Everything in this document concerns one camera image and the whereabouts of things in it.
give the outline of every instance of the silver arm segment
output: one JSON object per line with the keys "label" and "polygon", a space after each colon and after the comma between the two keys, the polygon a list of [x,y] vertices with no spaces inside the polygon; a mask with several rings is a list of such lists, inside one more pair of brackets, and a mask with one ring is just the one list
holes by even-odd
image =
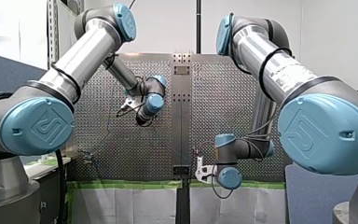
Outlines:
{"label": "silver arm segment", "polygon": [[116,4],[80,14],[75,33],[78,41],[39,80],[28,81],[11,96],[0,93],[0,152],[31,156],[58,150],[71,136],[73,105],[98,67],[110,59],[115,60],[108,70],[129,95],[145,98],[136,108],[139,125],[153,120],[164,106],[164,77],[138,82],[115,58],[121,45],[136,37],[135,20],[126,6]]}
{"label": "silver arm segment", "polygon": [[[281,108],[281,144],[295,163],[321,174],[358,174],[358,91],[336,77],[318,77],[294,59],[287,35],[276,21],[225,17],[216,48],[259,81],[252,121],[257,132],[241,139],[233,134],[215,138],[215,176],[222,187],[235,189],[241,184],[237,160],[270,155],[272,142],[263,145],[264,140],[255,137],[269,134],[271,124],[258,128],[272,115],[274,103]],[[256,147],[261,153],[255,153]]]}
{"label": "silver arm segment", "polygon": [[[120,34],[112,25],[92,19],[87,22],[86,33],[57,61],[56,67],[70,75],[82,90],[106,56],[121,44]],[[79,97],[76,84],[54,68],[38,82],[58,91],[72,103]]]}

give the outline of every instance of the perforated metal panel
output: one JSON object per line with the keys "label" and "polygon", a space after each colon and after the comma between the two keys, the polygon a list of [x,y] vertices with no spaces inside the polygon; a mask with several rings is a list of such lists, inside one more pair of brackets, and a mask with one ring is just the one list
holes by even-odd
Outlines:
{"label": "perforated metal panel", "polygon": [[[238,137],[250,131],[255,101],[256,81],[239,71],[229,58],[213,55],[193,56],[192,146],[200,147],[213,141],[220,133],[234,133]],[[283,181],[284,152],[273,127],[274,156],[263,162],[240,161],[244,179]],[[213,164],[212,144],[200,149],[204,163]]]}
{"label": "perforated metal panel", "polygon": [[136,76],[167,78],[166,105],[150,127],[139,127],[135,112],[116,118],[124,103],[123,87],[100,67],[76,105],[77,150],[90,151],[97,166],[78,157],[72,179],[157,180],[172,178],[171,71],[172,55],[120,56]]}
{"label": "perforated metal panel", "polygon": [[[124,55],[120,59],[137,76],[161,74],[167,78],[165,108],[148,128],[136,125],[134,113],[116,118],[125,99],[123,88],[100,68],[76,105],[77,150],[92,152],[97,166],[84,163],[79,156],[69,168],[71,179],[169,180],[178,157],[187,163],[193,156],[192,148],[213,141],[220,133],[243,136],[249,131],[256,82],[229,58],[191,55],[191,73],[181,76],[173,74],[171,54]],[[240,162],[245,179],[284,180],[287,160],[275,126],[272,138],[276,146],[272,158],[262,163]],[[205,145],[201,153],[205,164],[214,163],[212,145]]]}

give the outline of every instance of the blue cover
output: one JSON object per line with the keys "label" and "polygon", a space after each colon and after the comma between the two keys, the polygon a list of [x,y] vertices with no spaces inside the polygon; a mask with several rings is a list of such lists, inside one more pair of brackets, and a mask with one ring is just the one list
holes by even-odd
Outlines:
{"label": "blue cover", "polygon": [[216,147],[223,147],[234,142],[236,139],[234,133],[221,133],[214,138],[214,144]]}
{"label": "blue cover", "polygon": [[289,157],[319,174],[358,174],[358,107],[327,94],[299,96],[281,111],[278,130]]}
{"label": "blue cover", "polygon": [[118,28],[124,35],[124,40],[131,42],[136,37],[136,22],[132,12],[124,4],[115,4],[116,21]]}
{"label": "blue cover", "polygon": [[60,149],[70,138],[74,116],[58,99],[35,97],[14,106],[0,123],[0,142],[16,155],[36,156]]}
{"label": "blue cover", "polygon": [[225,189],[237,189],[242,183],[242,174],[234,167],[224,168],[218,178],[219,184]]}
{"label": "blue cover", "polygon": [[164,107],[164,98],[162,96],[151,93],[147,96],[146,108],[152,114],[157,114]]}
{"label": "blue cover", "polygon": [[229,16],[225,16],[220,21],[219,30],[217,31],[216,52],[218,55],[227,55],[229,32]]}

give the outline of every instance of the cable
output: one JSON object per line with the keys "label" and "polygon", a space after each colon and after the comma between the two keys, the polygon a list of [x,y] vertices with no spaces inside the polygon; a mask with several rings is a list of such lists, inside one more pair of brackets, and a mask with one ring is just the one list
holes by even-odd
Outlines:
{"label": "cable", "polygon": [[105,70],[108,70],[112,64],[115,62],[115,58],[118,56],[118,54],[112,54],[111,56],[107,57],[106,60],[110,60],[109,64],[106,65]]}
{"label": "cable", "polygon": [[233,40],[233,34],[232,34],[232,19],[234,17],[234,13],[230,13],[229,14],[229,22],[228,22],[228,27],[229,27],[229,41],[230,41],[230,55],[232,58],[232,61],[234,62],[235,66],[240,69],[240,71],[242,71],[244,74],[248,74],[251,75],[252,73],[249,71],[244,70],[243,68],[240,67],[240,65],[237,63],[237,61],[235,60],[235,56],[234,56],[234,40]]}
{"label": "cable", "polygon": [[272,100],[271,96],[269,95],[269,93],[266,91],[266,87],[264,86],[264,70],[266,69],[266,65],[267,63],[269,62],[269,60],[276,54],[278,53],[279,51],[281,50],[285,50],[287,51],[287,53],[292,57],[293,56],[293,53],[292,51],[289,49],[289,48],[286,48],[286,47],[280,47],[280,48],[277,48],[275,50],[273,50],[271,53],[269,53],[266,57],[266,59],[264,60],[264,62],[261,63],[261,66],[260,66],[260,70],[258,72],[258,83],[260,85],[260,89],[261,91],[264,92],[264,94],[271,100],[271,101],[274,101]]}
{"label": "cable", "polygon": [[73,104],[75,105],[77,103],[77,101],[79,101],[80,96],[81,96],[81,88],[79,86],[79,84],[76,82],[76,80],[68,75],[66,72],[64,72],[63,70],[61,70],[61,68],[58,68],[55,63],[51,64],[51,68],[53,68],[54,70],[56,70],[60,75],[67,77],[69,80],[72,81],[72,83],[75,85],[75,90],[76,90],[76,95],[77,97],[75,98],[75,100],[73,101]]}
{"label": "cable", "polygon": [[217,164],[217,161],[213,164],[213,167],[212,167],[212,179],[211,179],[211,181],[212,181],[212,190],[213,190],[213,192],[214,192],[214,194],[219,198],[219,199],[227,199],[227,198],[229,198],[229,196],[231,196],[231,194],[232,194],[232,192],[234,191],[233,189],[229,192],[229,194],[227,195],[227,196],[222,196],[222,195],[220,195],[220,194],[218,194],[217,193],[217,191],[216,191],[216,189],[214,188],[214,184],[213,184],[213,177],[215,176],[214,175],[214,167],[215,167],[215,165]]}
{"label": "cable", "polygon": [[130,4],[130,9],[132,8],[132,5],[135,3],[136,0],[132,0],[131,4]]}
{"label": "cable", "polygon": [[62,160],[62,154],[60,150],[55,151],[56,157],[57,157],[57,164],[58,164],[58,172],[60,176],[60,206],[59,206],[59,212],[58,212],[58,218],[57,218],[57,224],[63,224],[63,216],[65,213],[65,171],[63,168],[63,160]]}

